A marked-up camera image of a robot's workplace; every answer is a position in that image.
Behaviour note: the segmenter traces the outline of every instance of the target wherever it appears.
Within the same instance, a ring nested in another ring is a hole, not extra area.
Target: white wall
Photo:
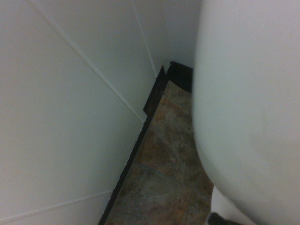
[[[173,61],[194,67],[201,0],[163,0]]]
[[[201,0],[132,0],[154,67],[194,67]]]
[[[193,64],[189,1],[0,1],[0,224],[98,223],[161,65]]]

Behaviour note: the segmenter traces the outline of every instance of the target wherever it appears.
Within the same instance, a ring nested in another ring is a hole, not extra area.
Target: panel seam
[[[154,62],[153,62],[153,58],[152,58],[152,55],[151,55],[151,52],[150,52],[150,49],[149,49],[149,45],[148,45],[148,42],[146,40],[146,37],[144,35],[144,32],[143,32],[143,29],[142,29],[142,24],[141,24],[141,21],[140,21],[140,18],[138,16],[138,13],[137,13],[137,9],[136,9],[136,6],[135,6],[135,3],[133,0],[130,0],[131,1],[131,5],[132,5],[132,8],[133,8],[133,11],[135,13],[135,18],[137,20],[137,23],[139,25],[139,28],[140,28],[140,31],[141,31],[141,34],[142,34],[142,38],[144,40],[144,43],[145,43],[145,47],[146,47],[146,50],[147,50],[147,53],[148,53],[148,56],[149,56],[149,60],[150,60],[150,63],[152,65],[152,69],[154,71],[154,77],[156,78],[156,74],[157,74],[157,71],[155,69],[155,66],[154,66]]]
[[[56,20],[46,11],[38,0],[26,0],[30,6],[62,37],[63,40],[73,49],[73,51],[85,62],[85,64],[100,78],[104,84],[119,98],[123,104],[142,122],[145,121],[131,107],[128,101],[118,92],[112,83],[104,76],[97,66],[88,58],[88,56],[80,49],[80,47],[72,40],[72,38],[63,30]]]
[[[54,205],[54,206],[50,206],[50,207],[47,207],[47,208],[44,208],[44,209],[41,209],[41,210],[34,210],[34,211],[26,212],[26,213],[23,213],[23,214],[19,214],[17,216],[3,218],[3,219],[0,219],[0,224],[6,224],[6,223],[9,223],[9,222],[12,222],[12,221],[15,221],[15,220],[20,220],[20,219],[24,219],[24,218],[27,218],[27,217],[32,217],[32,216],[35,216],[35,215],[38,215],[38,214],[41,214],[41,213],[44,213],[44,212],[56,210],[56,209],[59,209],[59,208],[62,208],[62,207],[66,207],[66,206],[69,206],[69,205],[72,205],[72,204],[80,203],[80,202],[83,202],[83,201],[86,201],[86,200],[89,200],[89,199],[92,199],[92,198],[96,198],[96,197],[99,197],[99,196],[102,196],[102,195],[110,194],[112,192],[113,192],[113,190],[109,190],[109,191],[105,191],[105,192],[98,193],[98,194],[95,194],[95,195],[89,195],[89,196],[86,196],[86,197],[83,197],[83,198],[71,200],[69,202],[65,202],[65,203],[62,203],[62,204],[57,204],[57,205]]]

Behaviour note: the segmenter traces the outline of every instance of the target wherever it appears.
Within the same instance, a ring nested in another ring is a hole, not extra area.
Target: white toilet
[[[300,1],[203,1],[193,120],[213,211],[300,224]]]

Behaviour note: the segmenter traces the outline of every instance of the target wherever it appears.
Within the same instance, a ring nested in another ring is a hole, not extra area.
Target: black object
[[[209,219],[208,219],[209,225],[241,225],[229,220],[224,219],[216,212],[211,213]]]
[[[172,61],[170,63],[169,69],[167,73],[165,73],[165,69],[162,66],[159,74],[156,78],[156,81],[154,83],[154,86],[151,90],[151,93],[148,97],[148,100],[146,102],[146,105],[144,107],[144,112],[147,115],[147,119],[144,122],[144,126],[140,132],[140,135],[135,143],[135,146],[132,149],[132,152],[129,156],[129,159],[126,163],[126,166],[124,167],[124,170],[122,174],[120,175],[119,181],[115,187],[115,189],[112,192],[111,198],[106,206],[106,209],[98,223],[98,225],[105,225],[106,220],[108,218],[108,215],[110,211],[113,208],[113,204],[117,199],[117,196],[122,188],[122,185],[126,179],[126,176],[129,172],[129,169],[133,163],[133,160],[137,154],[137,151],[140,148],[140,145],[142,143],[142,140],[144,136],[146,135],[147,129],[152,121],[152,118],[155,114],[155,111],[159,105],[160,99],[163,96],[163,93],[165,91],[165,88],[171,80],[174,84],[181,87],[182,89],[191,92],[192,91],[192,80],[193,80],[193,69],[187,66],[184,66],[180,63]]]
[[[174,84],[192,93],[193,69],[191,67],[172,61],[167,74]]]
[[[147,116],[152,115],[156,111],[164,90],[169,82],[169,77],[170,75],[165,74],[165,69],[162,66],[143,109]]]

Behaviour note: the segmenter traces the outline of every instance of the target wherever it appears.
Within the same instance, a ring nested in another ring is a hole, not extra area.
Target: tile floor
[[[212,189],[195,147],[191,94],[169,81],[106,225],[202,225]]]

